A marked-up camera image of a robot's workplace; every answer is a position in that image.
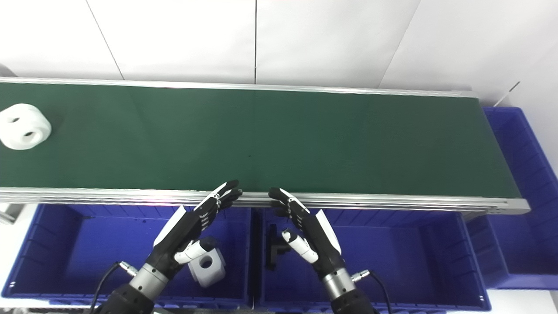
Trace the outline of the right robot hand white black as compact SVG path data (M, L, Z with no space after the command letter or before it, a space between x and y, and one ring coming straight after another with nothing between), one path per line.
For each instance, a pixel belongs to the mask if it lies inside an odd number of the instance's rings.
M298 198L281 188L269 189L268 195L294 226L284 229L281 237L312 265L320 280L346 267L340 244L323 211L312 214Z

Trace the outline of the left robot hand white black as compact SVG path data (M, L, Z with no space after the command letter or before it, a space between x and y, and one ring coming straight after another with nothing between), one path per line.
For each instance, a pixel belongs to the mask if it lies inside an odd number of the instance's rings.
M226 181L194 209L187 211L180 207L156 237L146 259L148 270L171 280L183 265L213 250L215 239L201 238L201 233L211 226L219 212L231 207L241 197L242 190L238 185L238 180Z

